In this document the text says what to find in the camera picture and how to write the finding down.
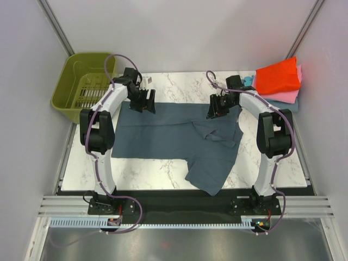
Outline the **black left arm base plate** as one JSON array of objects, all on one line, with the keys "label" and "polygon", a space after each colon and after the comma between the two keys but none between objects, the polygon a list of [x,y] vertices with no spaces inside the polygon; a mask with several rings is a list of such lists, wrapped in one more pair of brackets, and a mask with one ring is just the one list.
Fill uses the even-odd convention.
[{"label": "black left arm base plate", "polygon": [[136,203],[133,200],[101,197],[98,199],[92,198],[90,200],[88,214],[127,216],[134,215],[135,210]]}]

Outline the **slate blue t shirt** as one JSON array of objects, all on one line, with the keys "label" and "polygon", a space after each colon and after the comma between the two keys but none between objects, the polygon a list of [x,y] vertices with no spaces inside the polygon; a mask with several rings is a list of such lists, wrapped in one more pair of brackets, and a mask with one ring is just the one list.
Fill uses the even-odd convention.
[{"label": "slate blue t shirt", "polygon": [[243,132],[240,107],[207,119],[208,104],[157,103],[156,113],[121,105],[115,128],[113,158],[181,159],[187,162],[185,180],[215,196],[237,159]]}]

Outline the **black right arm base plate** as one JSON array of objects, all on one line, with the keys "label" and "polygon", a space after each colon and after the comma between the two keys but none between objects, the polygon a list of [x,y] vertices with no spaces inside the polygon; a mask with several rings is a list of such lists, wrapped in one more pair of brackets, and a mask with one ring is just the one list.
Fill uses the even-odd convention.
[{"label": "black right arm base plate", "polygon": [[275,197],[266,198],[233,198],[231,201],[232,214],[234,215],[250,215],[250,216],[268,216],[280,215],[281,207],[279,200]]}]

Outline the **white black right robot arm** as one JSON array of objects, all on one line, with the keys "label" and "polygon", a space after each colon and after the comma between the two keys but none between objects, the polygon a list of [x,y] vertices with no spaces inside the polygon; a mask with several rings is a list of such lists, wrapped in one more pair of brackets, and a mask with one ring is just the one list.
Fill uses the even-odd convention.
[{"label": "white black right robot arm", "polygon": [[258,120],[256,143],[261,162],[253,185],[255,197],[248,205],[253,213],[261,214],[268,209],[268,200],[278,193],[275,178],[280,161],[295,150],[292,112],[271,105],[252,86],[245,86],[239,75],[228,77],[225,88],[216,83],[214,72],[207,71],[206,77],[217,90],[210,96],[208,119],[226,116],[232,107],[239,106]]}]

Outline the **olive green plastic basket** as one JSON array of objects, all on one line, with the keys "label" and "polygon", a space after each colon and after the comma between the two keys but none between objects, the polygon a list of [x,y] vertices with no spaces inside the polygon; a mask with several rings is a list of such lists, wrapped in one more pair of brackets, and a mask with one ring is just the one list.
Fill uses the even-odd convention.
[{"label": "olive green plastic basket", "polygon": [[70,56],[60,74],[51,106],[79,124],[82,109],[95,105],[109,88],[110,80],[105,73],[116,75],[117,59],[106,52],[83,52]]}]

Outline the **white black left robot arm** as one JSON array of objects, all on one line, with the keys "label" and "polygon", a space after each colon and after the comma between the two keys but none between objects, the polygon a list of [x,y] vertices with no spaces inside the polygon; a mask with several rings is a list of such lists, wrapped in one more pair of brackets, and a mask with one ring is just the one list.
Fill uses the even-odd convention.
[{"label": "white black left robot arm", "polygon": [[107,91],[95,105],[80,111],[80,143],[93,163],[94,192],[97,197],[104,196],[100,206],[108,214],[119,209],[110,162],[115,141],[113,114],[126,99],[130,100],[131,110],[140,113],[147,110],[155,114],[155,94],[155,90],[142,86],[142,75],[137,69],[127,67],[122,76],[111,80]]}]

